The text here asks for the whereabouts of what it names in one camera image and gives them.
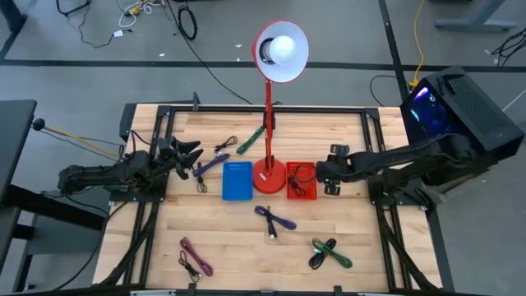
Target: lamp base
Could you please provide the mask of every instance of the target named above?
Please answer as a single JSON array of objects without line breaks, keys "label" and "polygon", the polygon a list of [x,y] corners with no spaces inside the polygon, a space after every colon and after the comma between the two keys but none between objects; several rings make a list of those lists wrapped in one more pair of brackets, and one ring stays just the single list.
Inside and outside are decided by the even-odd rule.
[{"label": "lamp base", "polygon": [[287,172],[285,166],[274,159],[274,167],[272,174],[269,176],[265,171],[265,159],[258,160],[252,168],[254,188],[261,193],[272,194],[281,190],[287,180]]}]

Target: gray floor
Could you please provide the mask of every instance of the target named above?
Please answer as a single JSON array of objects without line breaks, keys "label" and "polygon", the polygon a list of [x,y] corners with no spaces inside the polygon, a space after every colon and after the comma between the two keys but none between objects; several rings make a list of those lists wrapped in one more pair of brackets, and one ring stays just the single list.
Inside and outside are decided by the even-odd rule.
[{"label": "gray floor", "polygon": [[[61,0],[63,10],[84,0]],[[93,49],[83,44],[76,27],[81,13],[69,19],[59,15],[53,1],[19,1],[29,18],[7,59],[195,61],[161,8],[150,16],[139,15],[134,33],[115,39],[110,46]],[[420,2],[389,0],[388,8],[404,64],[418,64],[413,18]],[[437,18],[470,16],[480,1],[472,4],[426,2],[419,22],[419,39],[430,65],[492,66],[492,51],[509,35],[436,30]],[[191,3],[199,22],[193,46],[206,61],[251,61],[250,47],[257,31],[276,18],[289,18],[303,27],[309,38],[311,62],[392,63],[380,10],[367,0],[217,0]],[[508,0],[495,18],[517,21],[524,28],[526,3]],[[94,1],[83,26],[85,38],[104,43],[118,30],[120,11],[114,1]],[[0,20],[0,38],[8,37]],[[509,66],[526,66],[526,50],[516,54]],[[227,86],[254,103],[263,102],[263,83],[256,69],[215,68]],[[369,93],[374,75],[393,72],[307,69],[296,81],[275,87],[275,98],[285,104],[376,105]],[[412,72],[405,73],[408,81]],[[118,121],[128,102],[190,99],[195,90],[205,103],[241,103],[215,82],[202,68],[149,67],[0,67],[0,99],[36,99],[36,116],[48,125],[82,136],[118,140]],[[472,73],[471,77],[504,107],[526,88],[526,73]],[[385,105],[396,106],[400,96],[394,79],[378,79],[376,96]],[[526,97],[507,114],[524,125]],[[490,295],[525,294],[526,185],[522,149],[511,160],[498,164],[487,175],[470,183],[460,196],[439,205],[443,233],[455,288],[460,292]],[[52,190],[58,171],[69,164],[107,164],[83,150],[38,132],[31,132],[13,182],[30,190]],[[0,277],[0,293],[10,290],[9,272],[21,242],[14,242],[11,263]],[[52,289],[84,263],[88,253],[38,256],[29,282],[37,289]],[[92,262],[68,287],[87,286],[95,269]]]}]

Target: wooden tabletop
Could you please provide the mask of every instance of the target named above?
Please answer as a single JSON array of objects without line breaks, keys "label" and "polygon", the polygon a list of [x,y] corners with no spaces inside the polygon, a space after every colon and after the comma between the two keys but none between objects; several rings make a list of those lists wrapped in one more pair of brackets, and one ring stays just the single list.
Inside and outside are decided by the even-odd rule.
[{"label": "wooden tabletop", "polygon": [[[132,129],[145,139],[151,137],[156,109],[155,104],[137,105]],[[379,111],[386,149],[407,145],[399,109]],[[275,117],[273,154],[283,163],[325,160],[330,144],[350,145],[351,152],[365,150],[358,115],[277,113]],[[201,141],[203,163],[214,158],[215,145],[237,136],[239,143],[223,150],[232,155],[229,161],[256,162],[265,155],[263,136],[244,155],[237,155],[236,149],[261,120],[261,113],[177,112],[173,134],[180,141]],[[374,131],[372,121],[369,125]],[[371,137],[377,150],[374,132]],[[137,149],[149,147],[138,141]],[[167,196],[159,209],[148,288],[187,288],[190,278],[178,264],[179,240],[187,237],[215,271],[211,277],[203,276],[198,289],[332,291],[341,285],[344,291],[388,290],[376,210],[369,202],[366,181],[343,183],[338,197],[325,195],[323,184],[318,183],[316,201],[290,201],[283,189],[273,195],[254,190],[252,201],[228,202],[221,199],[222,170],[223,165],[216,165],[203,175],[206,194],[197,192],[194,178],[182,181],[170,174]],[[275,224],[279,236],[270,239],[265,218],[254,213],[255,206],[271,206],[275,215],[296,222],[298,227],[291,231]],[[136,207],[136,203],[124,206],[108,222],[94,283],[104,279],[128,249]],[[433,284],[441,286],[425,213],[416,206],[400,206],[399,218],[409,255]],[[314,254],[312,238],[335,238],[335,251],[350,258],[353,267],[345,269],[328,257],[320,269],[312,270],[307,264]],[[391,250],[397,283],[402,287],[398,259]],[[189,262],[199,270],[190,257]],[[139,265],[135,264],[135,282]]]}]

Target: light bulb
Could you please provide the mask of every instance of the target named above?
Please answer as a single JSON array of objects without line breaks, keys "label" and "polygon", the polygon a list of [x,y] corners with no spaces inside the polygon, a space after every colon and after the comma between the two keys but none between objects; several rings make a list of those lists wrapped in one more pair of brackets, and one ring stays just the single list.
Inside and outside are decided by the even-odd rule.
[{"label": "light bulb", "polygon": [[270,58],[279,65],[287,63],[296,53],[295,45],[294,40],[288,36],[274,38],[269,46]]}]

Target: table leg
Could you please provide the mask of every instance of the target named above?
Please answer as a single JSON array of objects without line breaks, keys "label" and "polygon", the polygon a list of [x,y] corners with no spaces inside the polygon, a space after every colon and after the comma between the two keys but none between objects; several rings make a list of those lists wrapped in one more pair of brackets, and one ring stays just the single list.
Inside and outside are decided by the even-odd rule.
[{"label": "table leg", "polygon": [[456,30],[483,30],[483,31],[507,31],[515,28],[517,24],[513,21],[489,20],[490,16],[504,3],[505,0],[486,0],[477,16],[473,19],[445,19],[435,22],[439,29]]},{"label": "table leg", "polygon": [[41,196],[24,188],[9,185],[4,206],[18,207],[22,210],[45,215],[56,220],[76,224],[93,230],[102,230],[105,217],[82,210],[50,198]]}]

